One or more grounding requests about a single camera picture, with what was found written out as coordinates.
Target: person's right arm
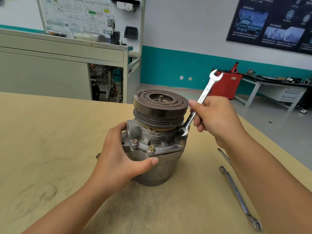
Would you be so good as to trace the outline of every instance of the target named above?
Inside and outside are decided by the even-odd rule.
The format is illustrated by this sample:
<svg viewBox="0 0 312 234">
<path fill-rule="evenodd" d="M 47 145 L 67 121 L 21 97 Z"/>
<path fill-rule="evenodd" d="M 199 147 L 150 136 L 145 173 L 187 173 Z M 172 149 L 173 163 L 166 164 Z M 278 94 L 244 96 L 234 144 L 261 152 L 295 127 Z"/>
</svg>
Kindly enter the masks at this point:
<svg viewBox="0 0 312 234">
<path fill-rule="evenodd" d="M 311 233 L 312 193 L 243 128 L 227 98 L 189 101 L 194 125 L 224 148 L 231 165 L 269 233 Z"/>
</svg>

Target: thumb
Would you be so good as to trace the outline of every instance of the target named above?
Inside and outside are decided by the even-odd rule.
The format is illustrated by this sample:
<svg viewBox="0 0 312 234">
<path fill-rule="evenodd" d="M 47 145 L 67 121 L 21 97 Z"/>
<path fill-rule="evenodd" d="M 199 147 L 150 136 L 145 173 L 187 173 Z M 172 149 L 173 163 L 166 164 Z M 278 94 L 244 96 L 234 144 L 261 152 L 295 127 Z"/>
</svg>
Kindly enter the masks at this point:
<svg viewBox="0 0 312 234">
<path fill-rule="evenodd" d="M 204 105 L 191 99 L 189 100 L 189 106 L 194 112 L 196 112 L 198 116 L 200 116 L 201 118 L 204 118 L 205 111 L 206 111 L 206 107 Z"/>
<path fill-rule="evenodd" d="M 133 176 L 135 177 L 149 171 L 153 166 L 158 163 L 158 161 L 159 159 L 157 157 L 150 157 L 143 161 L 134 162 Z"/>
</svg>

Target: red cabinet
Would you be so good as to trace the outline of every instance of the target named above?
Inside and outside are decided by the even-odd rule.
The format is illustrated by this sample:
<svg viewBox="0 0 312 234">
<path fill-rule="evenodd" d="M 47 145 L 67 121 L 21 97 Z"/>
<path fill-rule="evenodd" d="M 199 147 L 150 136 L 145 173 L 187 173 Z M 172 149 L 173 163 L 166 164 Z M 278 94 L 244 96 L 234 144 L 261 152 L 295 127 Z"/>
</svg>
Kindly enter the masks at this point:
<svg viewBox="0 0 312 234">
<path fill-rule="evenodd" d="M 223 72 L 222 79 L 214 84 L 209 96 L 223 96 L 233 99 L 242 77 L 242 74 Z"/>
</svg>

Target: person's left hand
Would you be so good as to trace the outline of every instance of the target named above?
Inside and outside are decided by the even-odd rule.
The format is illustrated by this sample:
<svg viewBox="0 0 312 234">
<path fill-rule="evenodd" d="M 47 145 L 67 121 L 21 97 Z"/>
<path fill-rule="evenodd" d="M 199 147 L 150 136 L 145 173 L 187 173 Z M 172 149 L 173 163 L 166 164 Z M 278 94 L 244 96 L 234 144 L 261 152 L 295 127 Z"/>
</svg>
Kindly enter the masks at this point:
<svg viewBox="0 0 312 234">
<path fill-rule="evenodd" d="M 87 181 L 107 198 L 125 187 L 133 177 L 147 172 L 158 163 L 156 157 L 139 162 L 127 157 L 121 143 L 121 132 L 126 125 L 127 122 L 122 122 L 108 131 L 101 155 Z"/>
</svg>

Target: brass-colored bolt head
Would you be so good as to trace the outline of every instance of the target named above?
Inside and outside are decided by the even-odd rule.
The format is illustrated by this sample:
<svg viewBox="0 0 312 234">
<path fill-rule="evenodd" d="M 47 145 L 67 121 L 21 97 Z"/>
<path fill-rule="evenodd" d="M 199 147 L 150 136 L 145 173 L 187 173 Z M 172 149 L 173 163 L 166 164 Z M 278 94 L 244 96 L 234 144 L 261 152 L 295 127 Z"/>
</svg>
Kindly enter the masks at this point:
<svg viewBox="0 0 312 234">
<path fill-rule="evenodd" d="M 154 149 L 154 146 L 153 145 L 150 145 L 149 148 L 147 149 L 149 152 L 153 152 L 155 149 Z"/>
<path fill-rule="evenodd" d="M 180 140 L 179 145 L 180 146 L 184 146 L 185 145 L 185 141 L 184 140 Z"/>
<path fill-rule="evenodd" d="M 133 143 L 133 144 L 138 144 L 138 140 L 137 140 L 137 139 L 133 139 L 133 140 L 132 140 L 132 143 Z"/>
</svg>

